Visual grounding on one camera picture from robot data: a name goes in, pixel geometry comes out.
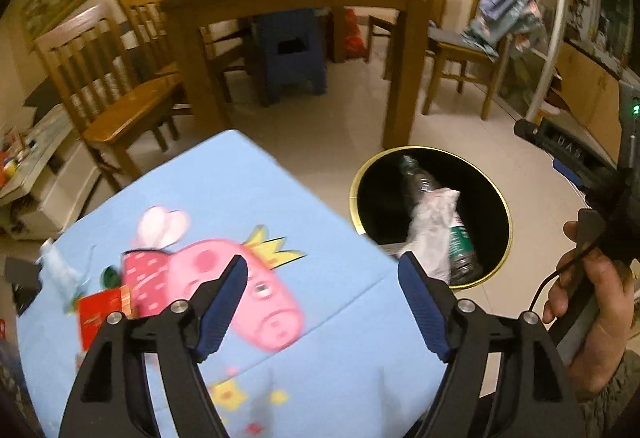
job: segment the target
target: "green label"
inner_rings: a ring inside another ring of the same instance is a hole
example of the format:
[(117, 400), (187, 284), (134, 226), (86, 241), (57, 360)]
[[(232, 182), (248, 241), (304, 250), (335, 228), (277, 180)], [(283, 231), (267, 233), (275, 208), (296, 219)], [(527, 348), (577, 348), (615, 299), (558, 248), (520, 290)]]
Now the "green label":
[(466, 233), (464, 225), (457, 225), (449, 230), (449, 259), (473, 252), (473, 245)]

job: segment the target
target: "blue gripper pad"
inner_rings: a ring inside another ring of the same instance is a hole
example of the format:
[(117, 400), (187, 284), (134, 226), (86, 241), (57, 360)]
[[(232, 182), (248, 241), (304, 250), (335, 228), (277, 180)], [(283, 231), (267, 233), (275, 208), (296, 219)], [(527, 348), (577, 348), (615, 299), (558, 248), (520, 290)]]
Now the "blue gripper pad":
[(425, 280), (437, 281), (430, 279), (424, 273), (412, 253), (404, 253), (398, 261), (398, 282), (427, 348), (442, 362), (447, 362), (451, 348), (447, 342), (446, 320), (427, 288)]
[(571, 171), (567, 166), (560, 162), (557, 158), (554, 158), (554, 169), (564, 176), (569, 182), (572, 182), (578, 189), (584, 187), (584, 182), (580, 177)]
[(198, 362), (202, 362), (220, 348), (246, 288), (247, 275), (246, 261), (241, 256), (236, 256), (218, 280), (222, 282), (222, 286), (209, 309), (200, 318), (200, 340), (194, 350)]

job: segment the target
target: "yellow crown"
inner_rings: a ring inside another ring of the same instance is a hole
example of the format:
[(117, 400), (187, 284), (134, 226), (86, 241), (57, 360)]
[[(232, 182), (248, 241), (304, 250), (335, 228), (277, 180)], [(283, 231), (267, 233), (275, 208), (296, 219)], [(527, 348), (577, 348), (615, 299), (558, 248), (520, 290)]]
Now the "yellow crown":
[(267, 227), (258, 225), (243, 244), (257, 255), (268, 269), (275, 269), (285, 263), (304, 258), (306, 254), (299, 251), (281, 251), (287, 238), (266, 240)]

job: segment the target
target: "wooden table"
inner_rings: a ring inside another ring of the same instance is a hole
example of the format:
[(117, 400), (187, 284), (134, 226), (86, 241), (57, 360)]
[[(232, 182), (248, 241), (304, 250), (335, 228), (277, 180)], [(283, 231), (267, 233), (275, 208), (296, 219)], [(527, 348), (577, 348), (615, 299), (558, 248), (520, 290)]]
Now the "wooden table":
[(166, 30), (187, 99), (206, 136), (232, 128), (222, 90), (207, 73), (200, 34), (203, 25), (269, 12), (304, 8), (362, 6), (397, 9), (398, 28), (393, 47), (391, 79), (382, 145), (407, 145), (427, 47), (430, 0), (162, 0)]
[(347, 60), (347, 10), (344, 6), (332, 7), (331, 16), (333, 18), (333, 61), (344, 63)]

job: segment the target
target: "sleeve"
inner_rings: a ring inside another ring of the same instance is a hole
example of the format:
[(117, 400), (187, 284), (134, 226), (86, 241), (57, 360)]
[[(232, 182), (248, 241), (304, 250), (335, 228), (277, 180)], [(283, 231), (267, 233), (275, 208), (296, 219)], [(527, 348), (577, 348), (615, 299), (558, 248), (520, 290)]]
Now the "sleeve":
[(594, 398), (580, 404), (587, 438), (604, 436), (616, 423), (640, 386), (640, 357), (627, 350), (609, 384)]

